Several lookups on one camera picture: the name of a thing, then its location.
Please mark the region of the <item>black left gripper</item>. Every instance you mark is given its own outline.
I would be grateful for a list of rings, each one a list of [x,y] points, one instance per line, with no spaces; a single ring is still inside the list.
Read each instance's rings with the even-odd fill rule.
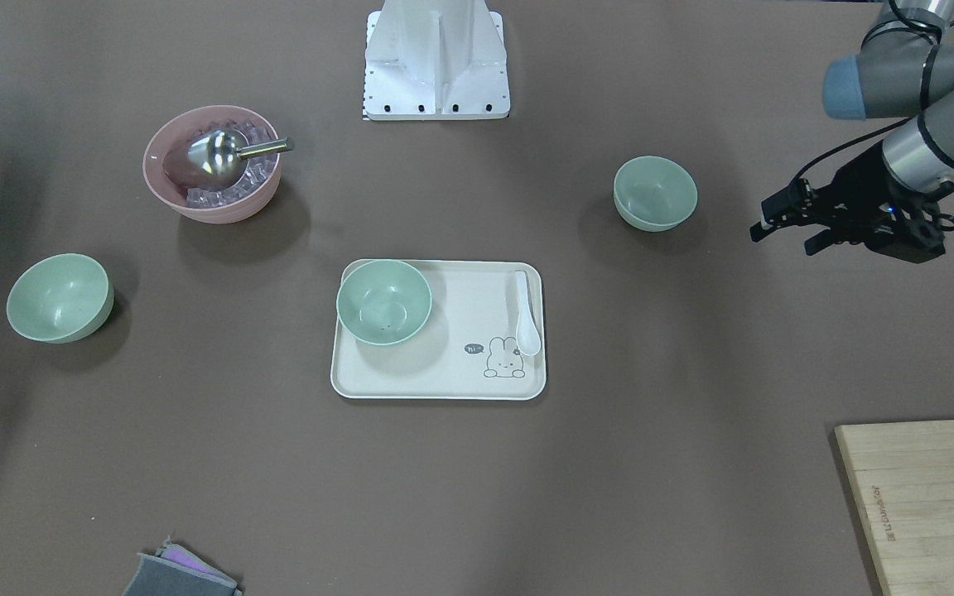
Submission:
[[[954,231],[954,216],[939,207],[953,193],[951,181],[939,182],[930,192],[905,188],[891,175],[882,151],[871,147],[821,188],[794,176],[761,201],[761,218],[749,236],[757,243],[779,229],[818,225],[819,233],[805,241],[808,256],[850,244],[906,262],[928,262],[946,252],[944,237]]]

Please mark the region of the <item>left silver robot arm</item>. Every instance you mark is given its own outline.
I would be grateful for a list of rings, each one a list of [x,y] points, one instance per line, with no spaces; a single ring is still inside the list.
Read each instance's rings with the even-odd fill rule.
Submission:
[[[787,227],[819,226],[806,254],[833,245],[923,263],[942,256],[954,216],[954,1],[886,1],[858,53],[833,61],[822,102],[841,120],[893,118],[875,144],[815,188],[803,173],[762,201],[754,242]]]

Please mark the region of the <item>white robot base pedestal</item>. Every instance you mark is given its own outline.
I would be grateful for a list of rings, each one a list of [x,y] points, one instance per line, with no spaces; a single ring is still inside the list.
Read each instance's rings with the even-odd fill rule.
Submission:
[[[386,1],[366,20],[363,117],[474,121],[511,112],[504,20],[484,1]]]

